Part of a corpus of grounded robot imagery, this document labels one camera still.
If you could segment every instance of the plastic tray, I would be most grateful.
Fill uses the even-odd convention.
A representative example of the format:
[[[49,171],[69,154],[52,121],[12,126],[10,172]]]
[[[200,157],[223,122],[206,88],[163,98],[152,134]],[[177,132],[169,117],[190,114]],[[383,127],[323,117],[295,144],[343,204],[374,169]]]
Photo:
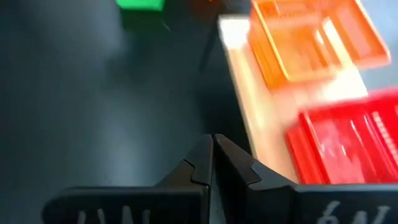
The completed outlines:
[[[398,182],[398,92],[300,113],[287,142],[303,184]]]
[[[253,0],[249,43],[269,88],[389,63],[388,48],[355,0]]]

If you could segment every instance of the black table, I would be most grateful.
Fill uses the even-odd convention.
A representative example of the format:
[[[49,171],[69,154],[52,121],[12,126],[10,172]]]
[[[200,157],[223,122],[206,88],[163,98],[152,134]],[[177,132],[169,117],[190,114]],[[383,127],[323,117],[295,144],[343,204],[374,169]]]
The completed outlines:
[[[0,3],[0,222],[40,223],[69,186],[155,184],[203,133],[248,149],[219,40],[198,72],[220,2],[189,2]]]

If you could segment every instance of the orange object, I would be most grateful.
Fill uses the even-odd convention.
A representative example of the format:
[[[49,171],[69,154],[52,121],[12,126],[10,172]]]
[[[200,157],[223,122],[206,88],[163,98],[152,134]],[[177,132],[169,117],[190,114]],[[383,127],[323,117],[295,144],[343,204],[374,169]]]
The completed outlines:
[[[391,61],[356,0],[253,0],[252,5],[248,40],[269,88]]]

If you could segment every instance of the dark gray surface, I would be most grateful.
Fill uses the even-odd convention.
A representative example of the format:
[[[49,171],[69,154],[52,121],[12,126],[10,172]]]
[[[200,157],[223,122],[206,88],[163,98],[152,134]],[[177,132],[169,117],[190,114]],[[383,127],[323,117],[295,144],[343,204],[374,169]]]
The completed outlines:
[[[189,2],[148,26],[112,0],[0,3],[1,223],[65,187],[155,184],[203,133],[248,148],[218,40],[197,72],[216,6]]]
[[[395,0],[362,0],[374,26],[388,45],[392,63],[388,66],[360,71],[368,90],[389,88],[398,84],[398,2]]]

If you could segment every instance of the green object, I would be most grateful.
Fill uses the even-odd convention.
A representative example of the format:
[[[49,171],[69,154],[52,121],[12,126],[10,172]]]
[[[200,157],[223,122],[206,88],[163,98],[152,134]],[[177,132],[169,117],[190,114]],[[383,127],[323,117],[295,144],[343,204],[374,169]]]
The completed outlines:
[[[116,0],[122,9],[163,10],[164,0]]]

